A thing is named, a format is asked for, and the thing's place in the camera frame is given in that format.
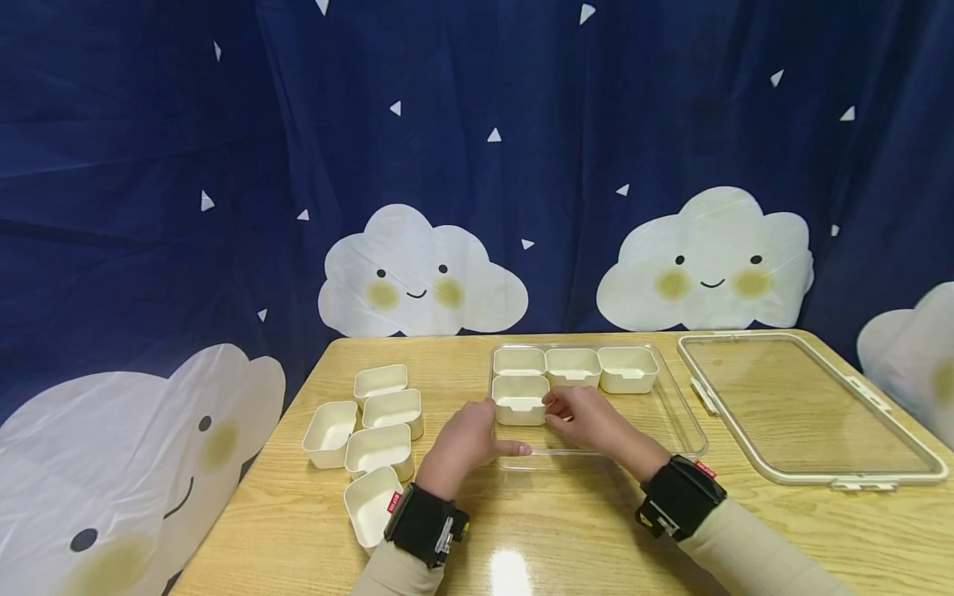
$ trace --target yellow cheek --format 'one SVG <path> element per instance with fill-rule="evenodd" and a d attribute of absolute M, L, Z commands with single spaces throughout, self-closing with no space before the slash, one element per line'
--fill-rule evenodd
<path fill-rule="evenodd" d="M 367 301 L 377 310 L 392 311 L 398 307 L 398 289 L 390 281 L 377 279 L 367 284 Z"/>
<path fill-rule="evenodd" d="M 939 406 L 954 404 L 954 357 L 942 359 L 931 371 L 931 387 Z"/>
<path fill-rule="evenodd" d="M 689 274 L 680 267 L 672 267 L 659 274 L 656 278 L 656 292 L 666 300 L 675 302 L 689 294 L 692 284 Z"/>
<path fill-rule="evenodd" d="M 231 418 L 216 423 L 211 432 L 198 456 L 198 468 L 205 473 L 215 472 L 231 460 L 239 441 L 239 425 Z"/>
<path fill-rule="evenodd" d="M 131 594 L 153 558 L 155 546 L 146 536 L 127 534 L 77 553 L 82 563 L 63 582 L 62 596 Z"/>
<path fill-rule="evenodd" d="M 453 277 L 441 277 L 434 284 L 434 299 L 445 308 L 459 308 L 464 303 L 464 288 Z"/>
<path fill-rule="evenodd" d="M 732 289 L 739 298 L 754 300 L 772 290 L 772 274 L 764 267 L 746 267 L 732 278 Z"/>

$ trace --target lid frame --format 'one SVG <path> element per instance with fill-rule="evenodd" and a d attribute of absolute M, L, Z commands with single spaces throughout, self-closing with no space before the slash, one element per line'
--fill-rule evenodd
<path fill-rule="evenodd" d="M 824 370 L 832 379 L 836 380 L 856 400 L 864 405 L 871 414 L 898 436 L 912 451 L 932 468 L 930 472 L 900 472 L 900 473 L 857 473 L 857 474 L 820 474 L 820 473 L 792 473 L 784 472 L 771 465 L 759 453 L 757 447 L 742 428 L 738 419 L 732 414 L 725 401 L 719 396 L 712 383 L 702 371 L 690 353 L 687 344 L 693 341 L 739 341 L 739 340 L 766 340 L 775 339 L 790 341 L 811 358 L 817 366 Z M 810 343 L 791 333 L 786 332 L 756 332 L 752 331 L 725 331 L 708 334 L 686 335 L 679 338 L 676 344 L 679 356 L 686 363 L 690 372 L 690 382 L 693 389 L 703 401 L 706 409 L 713 415 L 719 416 L 725 422 L 729 432 L 735 437 L 745 456 L 753 467 L 764 477 L 779 484 L 827 484 L 839 491 L 890 491 L 897 489 L 899 484 L 936 484 L 947 478 L 949 469 L 947 464 L 938 457 L 927 445 L 915 437 L 902 426 L 888 412 L 891 405 L 877 393 L 871 391 L 858 377 L 844 375 L 840 370 L 816 350 Z"/>

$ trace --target red label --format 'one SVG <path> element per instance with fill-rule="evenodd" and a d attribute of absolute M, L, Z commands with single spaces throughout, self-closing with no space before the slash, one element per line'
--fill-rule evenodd
<path fill-rule="evenodd" d="M 394 508 L 398 506 L 398 501 L 401 500 L 401 493 L 395 492 L 391 495 L 391 504 L 387 506 L 388 513 L 394 513 Z"/>
<path fill-rule="evenodd" d="M 705 472 L 705 473 L 706 473 L 706 476 L 708 476 L 709 478 L 712 478 L 713 480 L 716 478 L 716 473 L 715 473 L 714 471 L 710 470 L 708 467 L 706 467 L 706 464 L 705 464 L 705 463 L 703 463 L 703 462 L 696 462 L 696 463 L 695 463 L 695 467 L 697 467 L 697 468 L 699 468 L 700 470 L 702 470 L 703 472 Z"/>

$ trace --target hand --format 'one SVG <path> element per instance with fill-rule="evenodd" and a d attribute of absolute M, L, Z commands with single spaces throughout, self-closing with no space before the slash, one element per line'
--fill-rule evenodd
<path fill-rule="evenodd" d="M 550 428 L 567 441 L 613 458 L 641 483 L 652 478 L 672 456 L 620 416 L 594 387 L 553 387 L 543 403 Z"/>
<path fill-rule="evenodd" d="M 464 478 L 475 467 L 498 456 L 529 455 L 525 442 L 497 441 L 493 437 L 494 403 L 491 398 L 468 401 L 437 436 L 425 455 L 415 483 L 432 495 L 453 501 Z"/>

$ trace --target wooden table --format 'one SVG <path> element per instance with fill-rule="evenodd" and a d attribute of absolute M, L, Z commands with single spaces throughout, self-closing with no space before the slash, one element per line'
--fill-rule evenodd
<path fill-rule="evenodd" d="M 858 373 L 807 339 L 846 374 Z M 359 371 L 403 362 L 424 396 L 433 444 L 464 401 L 487 392 L 493 346 L 511 342 L 649 341 L 663 354 L 709 440 L 703 458 L 740 503 L 859 594 L 950 594 L 954 589 L 954 483 L 897 493 L 843 494 L 782 486 L 760 476 L 722 420 L 710 417 L 675 351 L 679 334 L 340 339 L 321 357 L 275 434 L 225 508 L 174 596 L 345 594 L 367 558 L 344 511 L 344 470 L 317 470 L 301 451 L 315 408 L 348 399 Z M 903 413 L 896 418 L 948 465 L 954 455 Z M 589 472 L 476 472 L 459 499 L 473 523 L 451 554 L 442 594 L 708 594 L 712 578 L 667 540 L 633 522 L 640 493 L 614 465 Z"/>

